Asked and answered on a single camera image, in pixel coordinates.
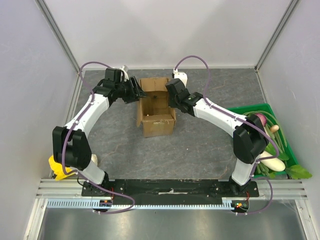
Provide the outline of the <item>brown cardboard express box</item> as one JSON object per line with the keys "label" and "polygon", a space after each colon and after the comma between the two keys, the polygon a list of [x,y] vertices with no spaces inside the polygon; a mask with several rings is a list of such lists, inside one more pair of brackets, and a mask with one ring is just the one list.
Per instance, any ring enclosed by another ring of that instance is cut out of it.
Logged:
{"label": "brown cardboard express box", "polygon": [[168,77],[141,78],[139,85],[146,97],[137,102],[136,125],[142,125],[145,138],[168,136],[176,124],[176,111],[169,107]]}

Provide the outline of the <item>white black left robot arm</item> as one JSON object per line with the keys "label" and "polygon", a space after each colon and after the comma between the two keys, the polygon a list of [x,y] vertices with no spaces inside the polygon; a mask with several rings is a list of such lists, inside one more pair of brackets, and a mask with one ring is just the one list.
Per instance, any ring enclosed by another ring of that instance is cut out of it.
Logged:
{"label": "white black left robot arm", "polygon": [[53,159],[63,169],[71,168],[93,182],[92,191],[99,197],[110,191],[108,174],[92,161],[88,136],[101,115],[118,99],[126,104],[139,101],[146,93],[127,67],[107,68],[104,78],[91,90],[90,97],[77,115],[65,126],[52,131]]}

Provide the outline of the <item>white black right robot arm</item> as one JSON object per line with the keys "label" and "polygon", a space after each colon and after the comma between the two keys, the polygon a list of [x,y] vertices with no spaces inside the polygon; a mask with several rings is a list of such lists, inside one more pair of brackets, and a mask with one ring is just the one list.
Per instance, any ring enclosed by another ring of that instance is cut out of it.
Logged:
{"label": "white black right robot arm", "polygon": [[165,87],[168,92],[168,105],[171,108],[206,120],[232,137],[236,164],[229,178],[229,191],[235,197],[242,196],[247,191],[255,162],[269,144],[260,118],[231,112],[198,92],[189,93],[178,78],[170,80]]}

